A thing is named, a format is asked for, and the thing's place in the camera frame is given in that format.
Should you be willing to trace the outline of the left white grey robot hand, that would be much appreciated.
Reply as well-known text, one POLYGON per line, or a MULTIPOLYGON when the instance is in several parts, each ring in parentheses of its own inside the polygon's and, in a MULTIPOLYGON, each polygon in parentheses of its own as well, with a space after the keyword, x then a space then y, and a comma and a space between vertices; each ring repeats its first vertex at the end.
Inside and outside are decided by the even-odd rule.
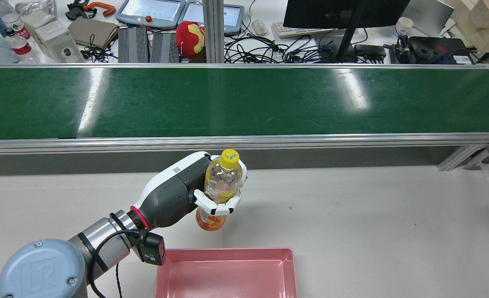
POLYGON ((208 216, 227 216, 239 204, 247 168, 239 153, 196 151, 152 177, 127 215, 138 229, 176 224, 195 208, 208 216))

